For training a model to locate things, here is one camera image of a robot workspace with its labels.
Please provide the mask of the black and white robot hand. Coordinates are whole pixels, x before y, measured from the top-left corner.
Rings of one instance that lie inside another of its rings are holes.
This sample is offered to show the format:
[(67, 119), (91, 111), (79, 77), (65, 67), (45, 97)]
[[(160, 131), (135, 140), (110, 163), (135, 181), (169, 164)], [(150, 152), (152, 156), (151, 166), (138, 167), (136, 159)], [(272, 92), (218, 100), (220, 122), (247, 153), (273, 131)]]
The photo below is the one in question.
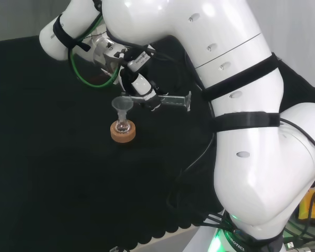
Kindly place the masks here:
[(145, 106), (150, 111), (154, 111), (161, 106), (159, 95), (168, 94), (149, 82), (144, 75), (133, 72), (128, 67), (120, 70), (119, 82), (128, 96), (134, 97), (137, 103)]

